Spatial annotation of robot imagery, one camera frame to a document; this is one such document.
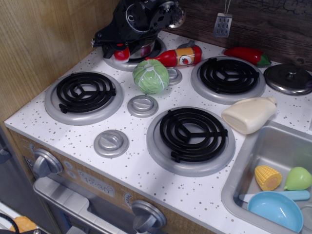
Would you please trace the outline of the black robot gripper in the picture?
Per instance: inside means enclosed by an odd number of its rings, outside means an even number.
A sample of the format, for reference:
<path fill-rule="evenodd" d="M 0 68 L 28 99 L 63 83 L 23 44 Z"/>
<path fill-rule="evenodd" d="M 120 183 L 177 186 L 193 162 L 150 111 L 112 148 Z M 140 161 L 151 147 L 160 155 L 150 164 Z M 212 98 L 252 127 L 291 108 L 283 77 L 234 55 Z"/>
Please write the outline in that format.
<path fill-rule="evenodd" d="M 95 33 L 91 44 L 93 47 L 101 46 L 104 57 L 110 58 L 114 52 L 129 49 L 132 56 L 142 47 L 150 46 L 161 30 L 160 22 L 131 21 L 118 25 L 116 21 Z"/>

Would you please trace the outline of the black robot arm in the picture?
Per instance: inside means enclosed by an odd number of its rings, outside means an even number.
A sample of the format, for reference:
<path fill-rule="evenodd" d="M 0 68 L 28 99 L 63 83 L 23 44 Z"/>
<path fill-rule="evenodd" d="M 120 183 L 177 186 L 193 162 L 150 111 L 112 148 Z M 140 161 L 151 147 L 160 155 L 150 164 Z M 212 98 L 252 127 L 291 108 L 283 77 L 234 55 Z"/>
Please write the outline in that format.
<path fill-rule="evenodd" d="M 132 56 L 153 44 L 162 29 L 180 27 L 185 19 L 177 0 L 121 0 L 111 23 L 95 33 L 91 44 L 102 47 L 106 59 L 117 51 Z"/>

